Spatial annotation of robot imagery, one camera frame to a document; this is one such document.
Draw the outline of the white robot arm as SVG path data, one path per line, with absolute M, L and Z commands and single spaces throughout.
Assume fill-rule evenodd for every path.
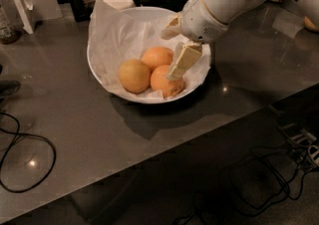
M 167 77 L 181 78 L 200 58 L 201 48 L 220 38 L 230 23 L 266 0 L 188 0 L 161 31 L 164 39 L 187 37 L 176 46 Z M 314 25 L 319 25 L 319 0 L 290 0 Z

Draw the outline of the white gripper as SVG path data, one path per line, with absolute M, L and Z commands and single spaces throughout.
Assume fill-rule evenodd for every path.
M 211 14 L 203 0 L 188 0 L 181 16 L 179 13 L 172 16 L 160 32 L 160 36 L 165 40 L 172 39 L 180 33 L 192 40 L 177 43 L 166 77 L 174 81 L 181 79 L 201 57 L 201 43 L 215 42 L 227 30 L 228 25 L 220 23 Z

